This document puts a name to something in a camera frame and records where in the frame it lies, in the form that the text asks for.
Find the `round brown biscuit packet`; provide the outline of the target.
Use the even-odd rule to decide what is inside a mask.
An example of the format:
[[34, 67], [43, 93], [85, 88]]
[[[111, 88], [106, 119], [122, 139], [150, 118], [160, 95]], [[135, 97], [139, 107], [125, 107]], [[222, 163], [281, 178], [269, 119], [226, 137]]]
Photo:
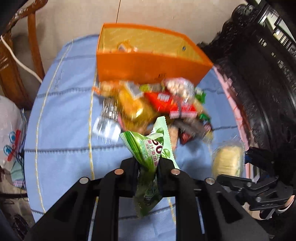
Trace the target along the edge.
[[130, 42], [128, 41], [123, 41], [118, 44], [117, 50], [120, 52], [126, 52], [126, 53], [131, 53], [131, 52], [137, 52], [138, 48], [135, 46], [132, 46]]

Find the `carved wooden chair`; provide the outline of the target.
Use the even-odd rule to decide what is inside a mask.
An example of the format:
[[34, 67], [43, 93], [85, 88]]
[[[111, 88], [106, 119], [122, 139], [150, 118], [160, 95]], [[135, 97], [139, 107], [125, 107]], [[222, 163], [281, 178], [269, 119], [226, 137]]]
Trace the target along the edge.
[[[32, 108], [33, 102], [23, 85], [19, 68], [34, 76], [40, 83], [43, 82], [45, 72], [37, 40], [36, 12], [47, 3], [48, 0], [38, 0], [28, 6], [21, 7], [13, 15], [1, 35], [1, 89], [4, 96], [14, 102], [18, 108], [26, 110]], [[27, 18], [29, 46], [34, 70], [23, 64], [13, 51], [11, 30], [23, 18]]]

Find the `yellow cake packet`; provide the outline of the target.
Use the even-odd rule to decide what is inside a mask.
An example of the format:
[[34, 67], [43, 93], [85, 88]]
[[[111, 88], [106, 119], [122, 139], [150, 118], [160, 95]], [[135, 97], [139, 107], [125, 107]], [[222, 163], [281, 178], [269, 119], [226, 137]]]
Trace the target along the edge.
[[119, 81], [115, 95], [121, 115], [129, 121], [149, 121], [154, 112], [133, 82]]

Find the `green white juice snack packet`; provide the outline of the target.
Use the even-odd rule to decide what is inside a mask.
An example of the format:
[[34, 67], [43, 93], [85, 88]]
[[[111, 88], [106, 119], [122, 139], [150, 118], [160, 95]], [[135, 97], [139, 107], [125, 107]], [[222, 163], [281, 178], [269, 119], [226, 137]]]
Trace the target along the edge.
[[160, 158], [169, 159], [176, 168], [178, 167], [171, 147], [166, 118], [158, 117], [147, 136], [126, 131], [120, 134], [120, 138], [140, 165], [134, 202], [137, 215], [144, 217], [162, 199], [156, 175]]

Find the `orange cardboard box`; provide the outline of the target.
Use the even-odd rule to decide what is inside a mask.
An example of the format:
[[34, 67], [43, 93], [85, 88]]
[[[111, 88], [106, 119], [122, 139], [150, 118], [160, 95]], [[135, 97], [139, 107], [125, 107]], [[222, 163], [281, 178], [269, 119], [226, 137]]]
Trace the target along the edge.
[[[128, 41], [137, 52], [120, 52]], [[130, 80], [139, 84], [158, 83], [182, 77], [198, 84], [213, 67], [207, 55], [186, 35], [137, 24], [105, 23], [96, 50], [100, 81]]]

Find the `white balls candy bag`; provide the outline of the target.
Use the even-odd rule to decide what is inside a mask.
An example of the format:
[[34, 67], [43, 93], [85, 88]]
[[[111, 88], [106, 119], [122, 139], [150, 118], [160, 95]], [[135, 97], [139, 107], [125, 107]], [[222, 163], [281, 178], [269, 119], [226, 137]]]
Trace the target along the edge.
[[190, 98], [195, 95], [193, 83], [182, 77], [165, 79], [164, 86], [172, 95], [182, 98]]

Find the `pale round bun packet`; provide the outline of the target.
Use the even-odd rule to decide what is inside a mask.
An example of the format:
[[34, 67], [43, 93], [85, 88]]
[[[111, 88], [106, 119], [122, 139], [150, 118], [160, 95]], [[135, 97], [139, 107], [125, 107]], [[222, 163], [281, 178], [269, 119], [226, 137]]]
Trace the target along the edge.
[[241, 177], [244, 169], [244, 146], [240, 143], [226, 143], [212, 154], [212, 176]]

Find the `white plastic bag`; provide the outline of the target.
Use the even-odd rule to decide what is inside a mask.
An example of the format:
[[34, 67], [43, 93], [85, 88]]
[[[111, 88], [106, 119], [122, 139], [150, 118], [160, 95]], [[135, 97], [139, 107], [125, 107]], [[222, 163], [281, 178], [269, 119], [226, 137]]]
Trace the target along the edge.
[[23, 142], [26, 122], [21, 110], [2, 95], [0, 118], [1, 168], [10, 172]]

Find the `blue checked tablecloth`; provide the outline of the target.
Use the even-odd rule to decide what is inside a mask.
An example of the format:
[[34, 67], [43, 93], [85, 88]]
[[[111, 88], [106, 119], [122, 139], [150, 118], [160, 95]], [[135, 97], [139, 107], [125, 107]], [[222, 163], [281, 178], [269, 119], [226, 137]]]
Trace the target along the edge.
[[[92, 133], [103, 99], [92, 93], [97, 83], [97, 35], [68, 42], [53, 61], [37, 93], [25, 143], [25, 181], [34, 220], [81, 177], [97, 179], [131, 156], [122, 141], [111, 143]], [[234, 105], [211, 69], [199, 83], [206, 93], [213, 142], [178, 145], [175, 160], [192, 178], [211, 176], [212, 153], [224, 142], [240, 139]]]

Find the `green plum candy packet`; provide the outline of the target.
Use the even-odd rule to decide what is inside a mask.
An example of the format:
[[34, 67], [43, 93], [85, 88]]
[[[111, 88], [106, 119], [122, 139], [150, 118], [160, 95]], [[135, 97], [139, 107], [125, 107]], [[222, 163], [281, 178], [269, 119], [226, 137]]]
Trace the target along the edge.
[[195, 98], [201, 103], [204, 104], [205, 103], [205, 97], [206, 97], [206, 93], [200, 89], [200, 88], [196, 88], [195, 89]]

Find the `red striped snack packet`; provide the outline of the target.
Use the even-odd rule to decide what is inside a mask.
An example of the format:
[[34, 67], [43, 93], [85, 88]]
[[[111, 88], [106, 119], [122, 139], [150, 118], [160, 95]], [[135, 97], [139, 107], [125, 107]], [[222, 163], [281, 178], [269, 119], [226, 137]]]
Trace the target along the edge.
[[146, 92], [145, 98], [158, 113], [166, 114], [170, 119], [196, 118], [198, 113], [193, 104], [182, 98], [165, 92]]

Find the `dark carved wooden furniture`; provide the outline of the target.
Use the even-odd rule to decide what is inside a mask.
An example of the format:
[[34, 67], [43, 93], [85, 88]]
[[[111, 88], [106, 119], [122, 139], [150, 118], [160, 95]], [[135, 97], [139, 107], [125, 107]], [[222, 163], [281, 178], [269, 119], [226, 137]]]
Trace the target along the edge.
[[263, 20], [267, 2], [238, 5], [210, 43], [200, 48], [231, 81], [250, 144], [286, 183], [295, 184], [295, 56]]

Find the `orange round pastry packet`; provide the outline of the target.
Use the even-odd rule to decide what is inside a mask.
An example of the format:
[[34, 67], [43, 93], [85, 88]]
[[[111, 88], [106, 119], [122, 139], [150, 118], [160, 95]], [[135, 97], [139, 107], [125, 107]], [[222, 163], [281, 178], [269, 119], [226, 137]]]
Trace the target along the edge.
[[103, 97], [113, 97], [118, 95], [120, 90], [123, 88], [124, 83], [125, 82], [122, 80], [101, 81], [98, 86], [92, 87], [92, 91]]

